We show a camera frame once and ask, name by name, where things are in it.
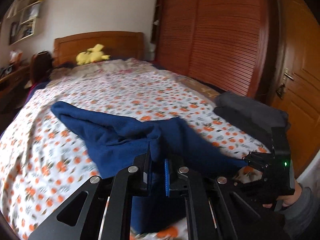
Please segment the grey sleeved right forearm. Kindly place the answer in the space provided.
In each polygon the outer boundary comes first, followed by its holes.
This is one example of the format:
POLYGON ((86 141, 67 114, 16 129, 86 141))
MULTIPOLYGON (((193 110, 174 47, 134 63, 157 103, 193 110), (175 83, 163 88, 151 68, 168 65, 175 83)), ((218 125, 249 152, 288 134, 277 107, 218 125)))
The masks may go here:
POLYGON ((284 231, 291 239, 319 239, 319 198, 309 187, 300 186, 300 198, 279 211, 285 218, 284 231))

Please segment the person's right hand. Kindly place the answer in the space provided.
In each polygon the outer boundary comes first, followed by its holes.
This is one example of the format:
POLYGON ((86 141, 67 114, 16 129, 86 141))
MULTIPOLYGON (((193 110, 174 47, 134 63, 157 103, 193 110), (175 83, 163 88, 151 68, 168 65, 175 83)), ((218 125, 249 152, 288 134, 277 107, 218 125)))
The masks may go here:
POLYGON ((279 196, 277 198, 277 201, 282 201, 282 207, 288 207, 293 205, 299 198, 300 195, 302 194, 302 187, 300 186, 300 184, 295 181, 295 192, 293 195, 288 195, 288 196, 279 196))

